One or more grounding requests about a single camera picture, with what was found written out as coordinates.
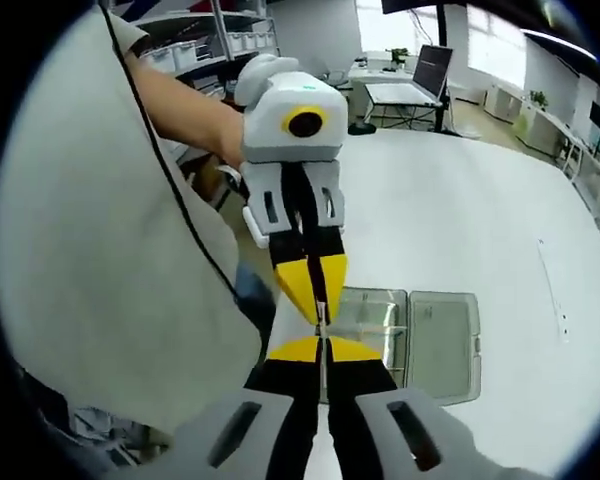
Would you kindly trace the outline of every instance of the jeans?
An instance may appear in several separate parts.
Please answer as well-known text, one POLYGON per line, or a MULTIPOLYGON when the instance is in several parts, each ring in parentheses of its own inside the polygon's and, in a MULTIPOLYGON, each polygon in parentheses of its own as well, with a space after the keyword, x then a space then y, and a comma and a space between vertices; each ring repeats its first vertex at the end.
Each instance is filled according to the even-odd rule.
POLYGON ((258 364, 264 361, 276 316, 276 302, 273 293, 262 279, 243 263, 238 265, 236 273, 236 304, 242 314, 258 329, 262 348, 258 364))

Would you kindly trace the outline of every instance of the ceiling light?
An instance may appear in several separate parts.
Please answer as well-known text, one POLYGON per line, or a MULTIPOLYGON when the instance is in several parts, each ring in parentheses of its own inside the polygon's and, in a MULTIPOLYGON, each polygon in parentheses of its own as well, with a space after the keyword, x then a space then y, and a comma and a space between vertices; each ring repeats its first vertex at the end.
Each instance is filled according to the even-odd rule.
POLYGON ((566 40, 562 40, 561 38, 554 37, 553 35, 548 35, 548 34, 542 33, 542 32, 536 32, 535 30, 527 30, 525 28, 520 29, 520 31, 522 33, 526 33, 527 35, 544 38, 545 40, 551 40, 552 42, 559 43, 560 45, 564 45, 565 47, 569 47, 569 48, 575 50, 576 52, 580 52, 583 55, 586 55, 587 57, 595 60, 596 62, 598 61, 598 59, 595 57, 595 55, 593 53, 589 52, 588 50, 585 50, 582 47, 574 45, 573 43, 567 42, 566 40))

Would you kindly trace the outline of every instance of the plastic storage bin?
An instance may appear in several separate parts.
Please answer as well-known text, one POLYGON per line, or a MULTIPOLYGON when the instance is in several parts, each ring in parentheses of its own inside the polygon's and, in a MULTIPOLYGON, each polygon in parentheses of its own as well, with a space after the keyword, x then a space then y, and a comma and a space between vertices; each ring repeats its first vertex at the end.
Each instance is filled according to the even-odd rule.
POLYGON ((257 33, 256 34, 256 48, 264 48, 267 46, 267 34, 257 33))
POLYGON ((444 406, 478 398, 482 357, 476 296, 411 292, 408 325, 407 385, 444 406))
POLYGON ((229 33, 229 48, 233 53, 240 53, 244 49, 242 33, 229 33))
POLYGON ((256 49, 256 34, 255 33, 243 33, 242 38, 244 40, 244 49, 245 50, 255 50, 256 49))
POLYGON ((158 48, 142 56, 156 70, 163 73, 176 71, 176 61, 171 47, 158 48))
POLYGON ((338 316, 327 327, 330 335, 362 342, 380 353, 400 388, 406 382, 407 302, 407 293, 402 290, 345 287, 338 316))
POLYGON ((198 61, 196 42, 180 42, 172 45, 176 70, 190 70, 198 61))

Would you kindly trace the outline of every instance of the white t-shirt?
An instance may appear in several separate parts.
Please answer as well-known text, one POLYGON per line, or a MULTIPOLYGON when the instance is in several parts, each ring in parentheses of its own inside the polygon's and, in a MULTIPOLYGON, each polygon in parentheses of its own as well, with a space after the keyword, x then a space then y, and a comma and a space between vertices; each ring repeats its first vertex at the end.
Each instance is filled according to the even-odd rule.
MULTIPOLYGON (((144 35, 112 21, 123 51, 144 35)), ((231 230, 165 158, 233 281, 231 230)), ((240 388, 260 350, 183 221, 98 9, 59 40, 12 127, 0 312, 16 361, 74 406, 168 433, 240 388)))

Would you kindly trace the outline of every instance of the person's hand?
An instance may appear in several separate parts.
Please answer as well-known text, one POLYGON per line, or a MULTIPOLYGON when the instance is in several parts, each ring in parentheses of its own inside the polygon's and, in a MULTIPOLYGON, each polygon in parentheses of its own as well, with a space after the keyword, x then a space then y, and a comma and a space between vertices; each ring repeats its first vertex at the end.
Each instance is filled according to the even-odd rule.
POLYGON ((222 126, 221 152, 220 156, 227 165, 240 171, 240 165, 244 162, 242 153, 242 138, 244 135, 244 118, 241 113, 231 109, 227 115, 227 122, 222 126))

